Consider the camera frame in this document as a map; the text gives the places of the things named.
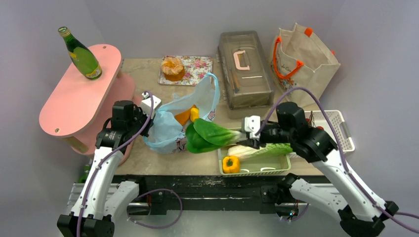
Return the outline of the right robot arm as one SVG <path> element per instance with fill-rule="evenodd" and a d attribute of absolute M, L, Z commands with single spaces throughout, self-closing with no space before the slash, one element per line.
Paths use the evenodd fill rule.
<path fill-rule="evenodd" d="M 393 217 L 398 206 L 377 196 L 339 153 L 337 139 L 326 131 L 310 126 L 305 111 L 294 102 L 281 103 L 275 108 L 277 121 L 250 116 L 242 120 L 246 134 L 243 145 L 252 148 L 272 144 L 290 144 L 292 151 L 305 159 L 338 190 L 334 195 L 288 174 L 279 183 L 264 186 L 266 197 L 281 204 L 291 199 L 306 202 L 336 219 L 352 237 L 377 237 L 385 221 Z"/>

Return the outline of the napa cabbage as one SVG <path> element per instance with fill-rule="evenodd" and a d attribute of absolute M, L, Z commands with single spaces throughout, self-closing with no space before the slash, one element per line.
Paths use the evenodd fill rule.
<path fill-rule="evenodd" d="M 240 161 L 284 156 L 293 153 L 289 143 L 272 144 L 268 143 L 265 147 L 254 149 L 247 146 L 236 145 L 230 147 L 227 151 L 229 157 L 237 157 Z"/>

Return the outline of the yellow bell pepper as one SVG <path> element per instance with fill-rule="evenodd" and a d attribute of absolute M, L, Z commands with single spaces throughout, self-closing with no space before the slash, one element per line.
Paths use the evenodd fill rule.
<path fill-rule="evenodd" d="M 195 122 L 196 119 L 199 119 L 199 109 L 196 107 L 192 107 L 190 109 L 190 121 Z"/>
<path fill-rule="evenodd" d="M 239 173 L 240 160 L 237 156 L 227 156 L 222 160 L 222 171 L 224 173 Z"/>

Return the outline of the blue printed plastic bag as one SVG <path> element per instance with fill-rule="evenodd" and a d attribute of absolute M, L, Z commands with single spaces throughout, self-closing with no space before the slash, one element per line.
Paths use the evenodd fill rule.
<path fill-rule="evenodd" d="M 159 154 L 178 153 L 186 150 L 186 127 L 175 119 L 175 116 L 186 112 L 194 105 L 199 110 L 199 117 L 212 122 L 215 119 L 216 107 L 220 100 L 220 88 L 217 77 L 207 73 L 194 87 L 191 94 L 176 97 L 171 102 L 161 105 L 155 112 L 149 136 L 144 143 Z"/>

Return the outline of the beige tote bag orange handles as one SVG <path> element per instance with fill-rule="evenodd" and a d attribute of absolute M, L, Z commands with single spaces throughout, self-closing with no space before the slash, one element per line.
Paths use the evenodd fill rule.
<path fill-rule="evenodd" d="M 341 63 L 312 28 L 295 23 L 292 30 L 278 29 L 270 65 L 284 91 L 304 87 L 320 99 Z"/>

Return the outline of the green bok choy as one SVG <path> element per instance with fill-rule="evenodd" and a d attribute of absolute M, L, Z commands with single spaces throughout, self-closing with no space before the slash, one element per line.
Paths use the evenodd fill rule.
<path fill-rule="evenodd" d="M 194 154 L 214 151 L 247 140 L 245 133 L 200 118 L 188 125 L 185 135 L 186 149 Z"/>

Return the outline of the red cherry bunch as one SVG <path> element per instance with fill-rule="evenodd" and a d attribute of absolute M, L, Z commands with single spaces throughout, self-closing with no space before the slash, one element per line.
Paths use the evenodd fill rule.
<path fill-rule="evenodd" d="M 309 127 L 316 127 L 324 130 L 327 126 L 326 119 L 321 111 L 305 111 L 304 114 Z"/>

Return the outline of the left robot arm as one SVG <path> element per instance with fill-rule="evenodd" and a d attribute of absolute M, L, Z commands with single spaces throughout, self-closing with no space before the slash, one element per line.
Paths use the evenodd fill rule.
<path fill-rule="evenodd" d="M 96 136 L 94 159 L 84 187 L 70 213 L 57 220 L 63 236 L 111 237 L 114 220 L 128 203 L 146 199 L 147 188 L 133 181 L 123 181 L 111 196 L 108 192 L 127 146 L 139 135 L 148 136 L 161 104 L 155 96 L 143 99 L 139 106 L 129 100 L 114 103 L 112 116 Z"/>

